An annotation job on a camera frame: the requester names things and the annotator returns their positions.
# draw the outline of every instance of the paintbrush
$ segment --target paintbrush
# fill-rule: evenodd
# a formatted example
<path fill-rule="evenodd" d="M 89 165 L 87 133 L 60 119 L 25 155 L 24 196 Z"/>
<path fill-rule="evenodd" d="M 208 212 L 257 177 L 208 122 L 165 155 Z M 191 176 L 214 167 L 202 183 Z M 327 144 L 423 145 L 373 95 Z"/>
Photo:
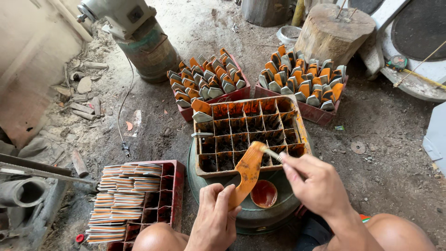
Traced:
<path fill-rule="evenodd" d="M 256 150 L 261 151 L 261 152 L 263 152 L 263 153 L 266 153 L 266 154 L 268 154 L 269 156 L 271 156 L 271 157 L 277 159 L 280 163 L 282 163 L 282 157 L 281 157 L 280 155 L 278 155 L 278 154 L 275 153 L 274 151 L 268 149 L 268 147 L 267 147 L 264 143 L 262 143 L 262 142 L 258 142 L 258 141 L 255 141 L 255 142 L 257 142 L 257 143 L 255 144 L 255 149 L 256 149 Z"/>

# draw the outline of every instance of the small dish of paint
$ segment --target small dish of paint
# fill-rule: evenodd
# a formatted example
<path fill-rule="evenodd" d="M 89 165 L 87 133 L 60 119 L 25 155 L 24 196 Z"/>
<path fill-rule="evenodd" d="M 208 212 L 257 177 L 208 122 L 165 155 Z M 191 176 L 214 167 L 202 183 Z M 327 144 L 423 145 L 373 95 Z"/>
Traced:
<path fill-rule="evenodd" d="M 277 188 L 267 180 L 258 180 L 251 191 L 251 199 L 261 208 L 272 207 L 277 200 Z"/>

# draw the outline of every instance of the tree stump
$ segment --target tree stump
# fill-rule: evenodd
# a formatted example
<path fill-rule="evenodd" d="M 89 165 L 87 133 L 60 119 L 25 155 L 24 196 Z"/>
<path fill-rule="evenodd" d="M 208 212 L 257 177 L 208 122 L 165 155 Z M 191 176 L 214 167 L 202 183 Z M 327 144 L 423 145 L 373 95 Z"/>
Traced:
<path fill-rule="evenodd" d="M 331 59 L 334 68 L 347 65 L 350 58 L 375 28 L 375 21 L 366 13 L 345 8 L 338 18 L 339 6 L 318 4 L 308 14 L 301 34 L 294 46 L 295 51 L 310 59 L 323 62 Z"/>
<path fill-rule="evenodd" d="M 242 0 L 246 21 L 262 27 L 285 23 L 289 17 L 290 0 Z"/>

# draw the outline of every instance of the coca-cola logo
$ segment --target coca-cola logo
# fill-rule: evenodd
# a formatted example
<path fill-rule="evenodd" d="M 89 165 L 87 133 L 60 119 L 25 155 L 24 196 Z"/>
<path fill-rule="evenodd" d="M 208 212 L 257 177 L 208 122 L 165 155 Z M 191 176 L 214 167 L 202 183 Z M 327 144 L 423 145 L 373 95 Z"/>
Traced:
<path fill-rule="evenodd" d="M 232 101 L 231 97 L 224 97 L 219 99 L 216 103 L 231 102 L 231 101 Z"/>

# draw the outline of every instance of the hand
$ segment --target hand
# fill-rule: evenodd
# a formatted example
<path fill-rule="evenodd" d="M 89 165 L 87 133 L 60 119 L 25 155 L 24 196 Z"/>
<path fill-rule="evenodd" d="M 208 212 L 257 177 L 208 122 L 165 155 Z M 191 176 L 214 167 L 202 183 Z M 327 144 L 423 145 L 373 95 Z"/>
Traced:
<path fill-rule="evenodd" d="M 352 212 L 347 192 L 332 165 L 310 155 L 293 158 L 280 153 L 280 156 L 294 195 L 309 210 L 327 221 Z"/>
<path fill-rule="evenodd" d="M 200 207 L 185 251 L 225 251 L 235 241 L 235 218 L 242 207 L 227 211 L 234 189 L 219 183 L 200 189 Z"/>

